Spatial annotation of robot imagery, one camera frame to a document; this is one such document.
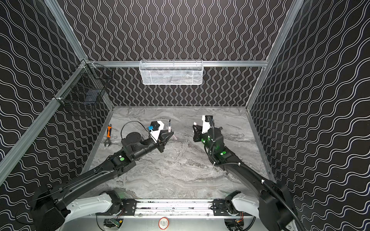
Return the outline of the orange handled adjustable wrench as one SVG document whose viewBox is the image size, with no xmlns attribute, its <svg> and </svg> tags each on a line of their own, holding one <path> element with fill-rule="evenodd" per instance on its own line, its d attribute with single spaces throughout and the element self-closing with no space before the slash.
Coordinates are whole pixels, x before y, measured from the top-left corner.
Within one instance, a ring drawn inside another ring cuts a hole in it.
<svg viewBox="0 0 370 231">
<path fill-rule="evenodd" d="M 107 127 L 106 140 L 104 141 L 104 146 L 105 147 L 111 146 L 111 144 L 112 144 L 112 142 L 111 142 L 111 131 L 112 131 L 112 125 L 109 124 L 108 127 Z"/>
</svg>

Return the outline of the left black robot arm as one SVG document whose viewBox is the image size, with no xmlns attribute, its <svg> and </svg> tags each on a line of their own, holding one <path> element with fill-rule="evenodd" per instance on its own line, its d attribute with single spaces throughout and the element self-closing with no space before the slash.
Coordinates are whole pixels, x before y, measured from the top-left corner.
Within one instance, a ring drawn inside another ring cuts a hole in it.
<svg viewBox="0 0 370 231">
<path fill-rule="evenodd" d="M 95 188 L 128 172 L 143 156 L 165 145 L 174 132 L 161 130 L 159 137 L 143 139 L 140 133 L 131 132 L 121 140 L 122 149 L 110 155 L 104 162 L 86 173 L 60 185 L 38 188 L 30 202 L 30 216 L 38 231 L 54 231 L 62 226 L 71 214 L 67 206 L 75 199 Z"/>
</svg>

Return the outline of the red white round sticker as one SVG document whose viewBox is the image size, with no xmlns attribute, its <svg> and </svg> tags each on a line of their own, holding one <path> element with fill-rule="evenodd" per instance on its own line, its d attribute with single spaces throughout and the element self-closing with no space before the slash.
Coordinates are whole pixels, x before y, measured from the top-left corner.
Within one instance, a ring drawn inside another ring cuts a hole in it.
<svg viewBox="0 0 370 231">
<path fill-rule="evenodd" d="M 166 217 L 162 217 L 159 220 L 158 226 L 161 230 L 166 230 L 169 227 L 169 220 Z"/>
</svg>

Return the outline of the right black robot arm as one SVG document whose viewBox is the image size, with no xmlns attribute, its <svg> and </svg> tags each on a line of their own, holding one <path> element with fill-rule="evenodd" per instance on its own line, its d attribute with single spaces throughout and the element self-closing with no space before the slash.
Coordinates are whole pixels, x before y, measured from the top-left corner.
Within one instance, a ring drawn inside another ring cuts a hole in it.
<svg viewBox="0 0 370 231">
<path fill-rule="evenodd" d="M 209 161 L 222 170 L 232 174 L 250 189 L 254 196 L 239 191 L 231 193 L 226 199 L 229 213 L 245 212 L 258 218 L 269 231 L 285 230 L 295 221 L 300 231 L 304 230 L 294 207 L 292 195 L 286 186 L 275 183 L 247 166 L 224 144 L 221 128 L 203 130 L 203 126 L 193 124 L 194 142 L 201 142 Z"/>
</svg>

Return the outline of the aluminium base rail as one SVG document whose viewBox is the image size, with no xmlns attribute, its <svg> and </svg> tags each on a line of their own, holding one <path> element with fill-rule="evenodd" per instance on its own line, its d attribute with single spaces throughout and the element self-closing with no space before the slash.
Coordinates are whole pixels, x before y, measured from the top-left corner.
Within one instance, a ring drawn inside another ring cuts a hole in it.
<svg viewBox="0 0 370 231">
<path fill-rule="evenodd" d="M 238 194 L 226 199 L 121 199 L 117 203 L 103 194 L 98 197 L 77 199 L 67 206 L 70 214 L 66 221 L 98 214 L 111 217 L 161 218 L 228 218 L 253 216 L 256 218 L 280 217 L 285 208 L 276 202 L 264 205 L 256 198 Z"/>
</svg>

